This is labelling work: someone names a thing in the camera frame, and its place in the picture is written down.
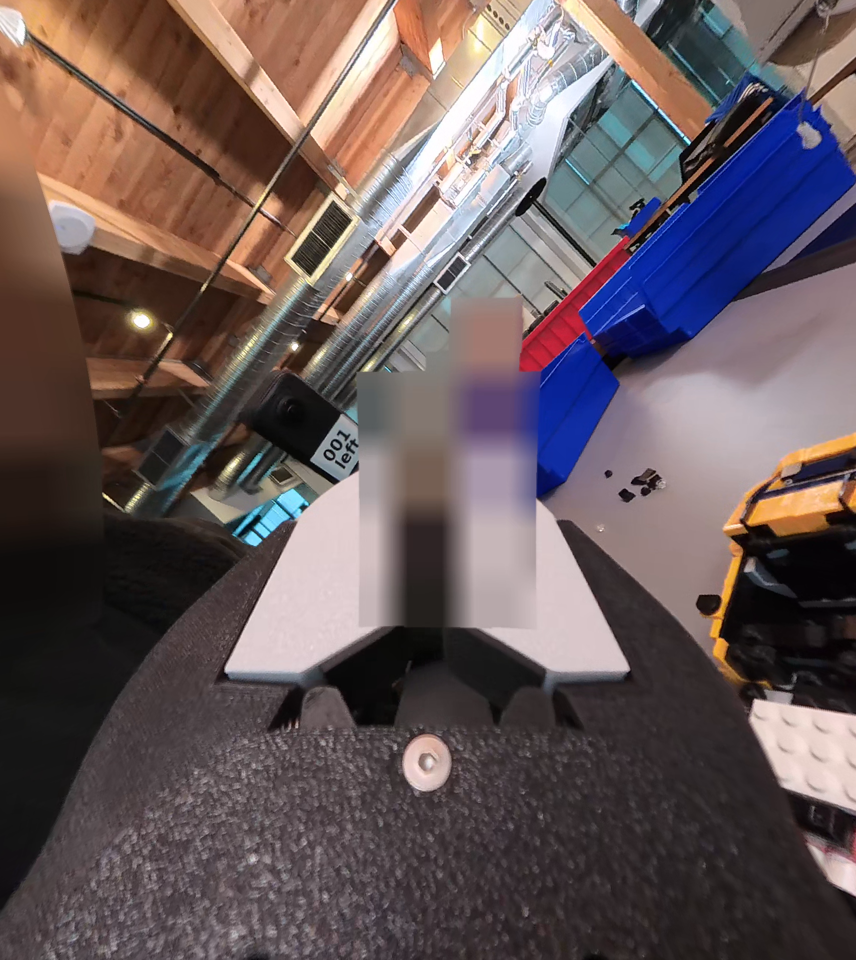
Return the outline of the red plastic bin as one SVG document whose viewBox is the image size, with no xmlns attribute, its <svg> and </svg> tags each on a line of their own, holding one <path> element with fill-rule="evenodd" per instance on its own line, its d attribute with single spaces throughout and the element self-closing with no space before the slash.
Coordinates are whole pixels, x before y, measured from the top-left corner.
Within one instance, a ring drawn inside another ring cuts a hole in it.
<svg viewBox="0 0 856 960">
<path fill-rule="evenodd" d="M 580 310 L 628 260 L 629 237 L 623 237 L 570 294 L 524 338 L 519 356 L 522 373 L 541 371 L 587 331 Z"/>
</svg>

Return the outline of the silver air duct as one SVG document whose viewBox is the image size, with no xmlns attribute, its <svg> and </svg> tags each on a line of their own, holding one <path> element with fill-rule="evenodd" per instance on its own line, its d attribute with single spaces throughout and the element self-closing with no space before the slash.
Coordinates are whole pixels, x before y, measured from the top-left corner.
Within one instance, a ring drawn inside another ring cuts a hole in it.
<svg viewBox="0 0 856 960">
<path fill-rule="evenodd" d="M 266 376 L 332 294 L 343 275 L 434 167 L 441 150 L 425 144 L 427 129 L 395 150 L 385 150 L 347 205 L 357 217 L 338 237 L 340 246 L 316 280 L 294 273 L 257 318 L 248 338 L 228 358 L 194 408 L 166 427 L 146 452 L 143 482 L 125 506 L 129 515 L 163 517 L 206 459 L 230 432 Z"/>
</svg>

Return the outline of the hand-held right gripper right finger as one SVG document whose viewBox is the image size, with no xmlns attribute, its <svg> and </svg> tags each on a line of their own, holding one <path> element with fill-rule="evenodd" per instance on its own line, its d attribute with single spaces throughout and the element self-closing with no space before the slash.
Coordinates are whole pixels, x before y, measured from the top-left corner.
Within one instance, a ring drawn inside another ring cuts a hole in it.
<svg viewBox="0 0 856 960">
<path fill-rule="evenodd" d="M 623 681 L 626 655 L 556 518 L 541 502 L 535 504 L 535 522 L 534 625 L 474 629 L 473 635 L 542 690 Z"/>
</svg>

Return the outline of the white air vent grille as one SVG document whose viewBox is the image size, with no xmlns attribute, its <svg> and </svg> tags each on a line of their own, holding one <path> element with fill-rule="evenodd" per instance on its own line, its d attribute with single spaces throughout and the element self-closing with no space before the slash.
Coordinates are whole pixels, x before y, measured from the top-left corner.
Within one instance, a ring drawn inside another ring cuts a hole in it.
<svg viewBox="0 0 856 960">
<path fill-rule="evenodd" d="M 285 260 L 304 282 L 314 284 L 360 222 L 337 193 L 331 193 L 290 247 Z"/>
</svg>

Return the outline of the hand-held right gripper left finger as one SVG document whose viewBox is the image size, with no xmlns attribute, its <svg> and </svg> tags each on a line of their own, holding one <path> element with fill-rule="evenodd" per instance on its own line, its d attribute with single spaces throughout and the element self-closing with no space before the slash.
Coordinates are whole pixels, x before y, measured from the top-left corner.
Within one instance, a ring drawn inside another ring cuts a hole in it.
<svg viewBox="0 0 856 960">
<path fill-rule="evenodd" d="M 312 687 L 393 629 L 362 626 L 360 483 L 343 480 L 295 522 L 225 664 L 231 681 Z"/>
</svg>

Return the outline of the white ceiling speaker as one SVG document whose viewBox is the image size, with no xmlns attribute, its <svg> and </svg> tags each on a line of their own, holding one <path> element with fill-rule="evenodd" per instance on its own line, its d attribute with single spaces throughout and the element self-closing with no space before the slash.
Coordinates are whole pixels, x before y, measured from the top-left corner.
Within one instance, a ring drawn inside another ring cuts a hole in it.
<svg viewBox="0 0 856 960">
<path fill-rule="evenodd" d="M 98 225 L 91 213 L 57 199 L 48 201 L 48 210 L 63 254 L 80 256 L 92 246 Z"/>
</svg>

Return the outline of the yellow lego car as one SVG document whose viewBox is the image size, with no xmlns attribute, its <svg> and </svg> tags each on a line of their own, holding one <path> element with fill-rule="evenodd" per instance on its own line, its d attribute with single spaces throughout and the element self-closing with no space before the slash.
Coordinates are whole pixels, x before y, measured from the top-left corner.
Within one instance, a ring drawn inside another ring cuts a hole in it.
<svg viewBox="0 0 856 960">
<path fill-rule="evenodd" d="M 856 433 L 784 457 L 724 525 L 712 656 L 828 882 L 856 912 Z"/>
</svg>

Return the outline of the blue plastic bin stack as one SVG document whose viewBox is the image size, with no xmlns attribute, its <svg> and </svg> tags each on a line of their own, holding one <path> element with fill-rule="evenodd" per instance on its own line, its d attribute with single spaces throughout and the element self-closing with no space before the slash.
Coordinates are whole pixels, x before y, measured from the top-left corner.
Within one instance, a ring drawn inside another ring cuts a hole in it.
<svg viewBox="0 0 856 960">
<path fill-rule="evenodd" d="M 608 354 L 638 358 L 693 339 L 856 183 L 830 125 L 807 102 L 821 142 L 803 150 L 799 97 L 698 196 L 672 214 L 580 310 Z"/>
</svg>

